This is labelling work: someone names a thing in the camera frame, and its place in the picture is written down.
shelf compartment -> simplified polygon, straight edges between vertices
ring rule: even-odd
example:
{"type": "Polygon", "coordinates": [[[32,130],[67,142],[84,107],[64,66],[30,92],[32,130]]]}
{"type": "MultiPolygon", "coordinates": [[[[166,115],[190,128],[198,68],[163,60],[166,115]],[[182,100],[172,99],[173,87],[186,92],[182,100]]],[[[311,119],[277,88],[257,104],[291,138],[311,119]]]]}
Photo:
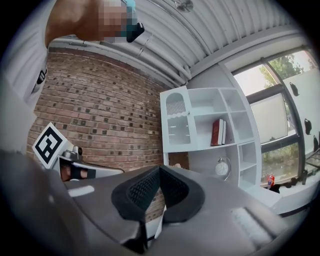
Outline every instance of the shelf compartment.
{"type": "Polygon", "coordinates": [[[227,112],[217,88],[189,89],[188,93],[194,116],[227,112]]]}
{"type": "Polygon", "coordinates": [[[234,126],[233,134],[237,143],[254,137],[247,112],[236,112],[230,115],[234,126]]]}
{"type": "Polygon", "coordinates": [[[238,91],[220,89],[220,92],[225,100],[228,111],[244,111],[246,110],[238,91]]]}
{"type": "Polygon", "coordinates": [[[222,146],[211,146],[213,123],[217,119],[222,119],[226,121],[226,134],[225,134],[225,144],[234,144],[235,138],[232,132],[231,121],[227,113],[224,114],[207,114],[199,115],[194,117],[195,128],[197,134],[197,149],[206,150],[222,146]]]}
{"type": "Polygon", "coordinates": [[[237,145],[230,145],[225,147],[211,148],[207,150],[190,151],[188,153],[189,169],[191,171],[219,177],[216,174],[216,165],[220,157],[227,157],[231,161],[231,172],[235,173],[235,185],[238,185],[238,161],[233,163],[233,159],[238,159],[237,145]]]}
{"type": "Polygon", "coordinates": [[[254,167],[257,164],[255,142],[239,145],[240,171],[254,167]]]}
{"type": "Polygon", "coordinates": [[[168,119],[167,123],[170,145],[184,145],[191,143],[188,118],[186,116],[168,119]]]}
{"type": "Polygon", "coordinates": [[[257,166],[250,167],[240,172],[239,187],[248,190],[256,184],[257,166]]]}

red book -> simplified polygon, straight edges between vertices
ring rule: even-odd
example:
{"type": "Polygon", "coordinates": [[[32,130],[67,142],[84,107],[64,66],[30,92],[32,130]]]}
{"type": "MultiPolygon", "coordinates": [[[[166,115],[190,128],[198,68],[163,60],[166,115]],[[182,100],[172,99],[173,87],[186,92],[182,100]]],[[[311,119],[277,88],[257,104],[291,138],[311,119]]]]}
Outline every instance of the red book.
{"type": "Polygon", "coordinates": [[[223,133],[224,121],[222,119],[218,119],[212,125],[211,146],[222,145],[223,133]]]}

clock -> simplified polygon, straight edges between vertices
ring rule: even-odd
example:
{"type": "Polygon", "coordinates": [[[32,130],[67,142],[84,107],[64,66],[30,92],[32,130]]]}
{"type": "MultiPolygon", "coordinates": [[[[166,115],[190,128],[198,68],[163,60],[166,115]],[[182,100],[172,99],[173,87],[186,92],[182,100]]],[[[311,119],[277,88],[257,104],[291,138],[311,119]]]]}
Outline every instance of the clock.
{"type": "Polygon", "coordinates": [[[219,161],[215,166],[215,173],[219,176],[219,178],[222,178],[223,180],[226,180],[230,174],[230,166],[222,157],[219,158],[219,161]]]}

corrugated ceiling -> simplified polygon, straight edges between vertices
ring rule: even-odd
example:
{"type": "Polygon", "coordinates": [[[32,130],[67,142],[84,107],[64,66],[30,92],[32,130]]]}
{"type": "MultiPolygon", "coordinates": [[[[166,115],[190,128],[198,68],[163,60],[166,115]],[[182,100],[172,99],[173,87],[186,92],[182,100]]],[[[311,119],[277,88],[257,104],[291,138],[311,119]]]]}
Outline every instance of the corrugated ceiling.
{"type": "Polygon", "coordinates": [[[101,46],[157,70],[174,86],[191,79],[189,68],[222,48],[250,35],[291,21],[268,0],[192,0],[194,9],[182,13],[171,0],[137,0],[138,19],[145,33],[131,44],[101,46]]]}

